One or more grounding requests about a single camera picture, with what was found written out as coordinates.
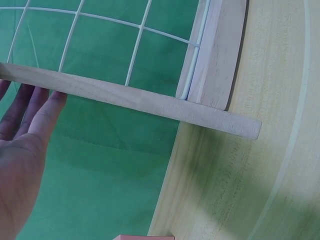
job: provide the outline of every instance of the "wooden dowel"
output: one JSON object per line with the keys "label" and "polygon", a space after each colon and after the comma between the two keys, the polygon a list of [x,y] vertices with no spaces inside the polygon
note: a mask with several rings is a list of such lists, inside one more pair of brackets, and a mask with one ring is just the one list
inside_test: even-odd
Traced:
{"label": "wooden dowel", "polygon": [[261,121],[133,87],[41,68],[0,63],[0,78],[256,139]]}

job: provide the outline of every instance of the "white metal frame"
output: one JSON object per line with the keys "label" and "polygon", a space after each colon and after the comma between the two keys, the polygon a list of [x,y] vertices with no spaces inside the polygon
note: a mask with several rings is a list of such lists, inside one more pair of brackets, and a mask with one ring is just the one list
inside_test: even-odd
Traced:
{"label": "white metal frame", "polygon": [[81,12],[82,7],[83,7],[83,5],[85,3],[85,0],[81,0],[80,1],[80,4],[78,6],[77,11],[55,9],[55,8],[44,8],[44,7],[30,7],[29,6],[30,5],[30,1],[31,0],[28,0],[25,6],[8,6],[8,7],[3,6],[3,7],[0,7],[0,10],[23,10],[21,18],[19,20],[19,23],[18,23],[16,31],[15,31],[14,37],[12,39],[12,43],[11,43],[11,46],[10,46],[10,51],[9,51],[8,58],[7,58],[7,63],[9,63],[10,60],[11,60],[11,57],[12,57],[12,54],[13,54],[13,49],[14,49],[15,44],[16,44],[17,36],[19,34],[19,30],[20,30],[22,22],[23,22],[23,20],[25,18],[27,10],[56,12],[56,13],[63,13],[63,14],[73,14],[74,15],[74,19],[73,19],[73,22],[72,22],[72,25],[71,25],[67,40],[65,42],[65,46],[64,46],[64,49],[63,49],[63,53],[62,53],[62,56],[61,56],[59,69],[58,69],[58,72],[62,72],[63,67],[64,67],[64,63],[65,63],[65,59],[66,59],[66,55],[68,53],[69,44],[71,42],[71,38],[73,36],[73,33],[74,33],[74,30],[75,30],[78,18],[79,18],[79,16],[86,16],[86,17],[89,17],[89,18],[101,19],[101,20],[110,21],[110,22],[114,22],[114,23],[122,24],[122,25],[127,25],[127,26],[130,26],[130,27],[134,27],[134,28],[138,28],[139,29],[139,32],[138,32],[138,35],[137,35],[137,38],[136,38],[136,42],[135,42],[135,46],[134,46],[134,49],[133,49],[133,53],[132,53],[132,57],[131,57],[130,65],[129,65],[129,69],[128,69],[128,72],[127,72],[125,84],[124,84],[125,86],[129,86],[131,75],[132,75],[132,71],[133,71],[134,64],[135,64],[136,57],[137,57],[137,52],[138,52],[140,41],[141,41],[141,37],[142,37],[142,34],[143,34],[144,30],[149,31],[149,32],[153,32],[155,34],[159,34],[159,35],[162,35],[162,36],[165,36],[165,37],[168,37],[168,38],[172,38],[172,39],[177,40],[179,42],[182,42],[182,43],[188,44],[190,46],[193,46],[194,47],[194,54],[193,54],[193,57],[192,57],[191,66],[190,66],[188,74],[187,74],[187,79],[186,79],[185,85],[183,87],[183,94],[178,97],[181,100],[186,100],[187,99],[188,93],[189,93],[189,90],[190,90],[190,86],[191,86],[191,82],[192,82],[192,78],[193,78],[193,74],[194,74],[194,71],[195,71],[198,55],[199,55],[199,49],[200,49],[200,46],[201,46],[202,36],[204,34],[204,29],[205,29],[205,25],[206,25],[206,19],[207,19],[207,15],[208,15],[208,11],[209,11],[209,5],[210,5],[211,0],[206,0],[206,8],[205,8],[204,14],[202,16],[201,27],[200,27],[200,31],[198,33],[196,42],[192,42],[190,40],[186,40],[186,39],[183,39],[181,37],[178,37],[178,36],[175,36],[173,34],[169,34],[169,33],[157,30],[157,29],[146,27],[145,24],[146,24],[147,17],[148,17],[148,14],[149,14],[149,10],[150,10],[151,4],[152,4],[152,0],[148,0],[148,2],[147,2],[147,5],[146,5],[145,11],[144,11],[144,15],[143,15],[141,24],[135,24],[135,23],[132,23],[132,22],[127,22],[127,21],[123,21],[123,20],[119,20],[119,19],[115,19],[115,18],[111,18],[111,17],[106,17],[106,16],[100,16],[100,15]]}

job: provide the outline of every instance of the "green wall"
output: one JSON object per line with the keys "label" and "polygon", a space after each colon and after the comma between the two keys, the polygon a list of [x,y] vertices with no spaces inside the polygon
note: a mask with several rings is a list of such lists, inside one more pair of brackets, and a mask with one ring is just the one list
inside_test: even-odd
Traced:
{"label": "green wall", "polygon": [[[31,0],[31,7],[75,11],[79,0]],[[26,0],[0,0],[0,7]],[[147,0],[86,0],[82,11],[139,24]],[[146,25],[188,39],[197,0],[153,0]],[[5,62],[22,10],[0,10]],[[58,70],[73,22],[66,13],[29,10],[12,55],[15,64]],[[63,72],[123,84],[138,30],[80,16]],[[187,45],[142,35],[130,85],[174,96]],[[12,84],[3,114],[17,91]],[[34,211],[18,239],[112,239],[145,235],[157,204],[178,122],[69,96],[52,136]]]}

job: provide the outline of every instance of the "light wood surface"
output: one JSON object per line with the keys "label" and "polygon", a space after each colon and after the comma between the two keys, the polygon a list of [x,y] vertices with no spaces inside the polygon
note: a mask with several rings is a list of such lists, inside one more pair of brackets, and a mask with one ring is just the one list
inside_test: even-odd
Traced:
{"label": "light wood surface", "polygon": [[235,76],[247,0],[211,0],[188,101],[225,110]]}
{"label": "light wood surface", "polygon": [[181,124],[150,235],[320,239],[320,1],[250,0],[229,110],[258,140]]}
{"label": "light wood surface", "polygon": [[0,78],[72,94],[256,139],[261,121],[129,86],[35,67],[0,63]]}

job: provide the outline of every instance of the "hand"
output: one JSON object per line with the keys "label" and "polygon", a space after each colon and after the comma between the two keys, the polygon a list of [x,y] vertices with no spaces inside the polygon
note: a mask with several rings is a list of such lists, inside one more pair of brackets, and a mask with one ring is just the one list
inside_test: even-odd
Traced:
{"label": "hand", "polygon": [[[0,79],[0,101],[10,82]],[[22,84],[0,121],[0,236],[14,239],[38,196],[50,136],[67,95]]]}

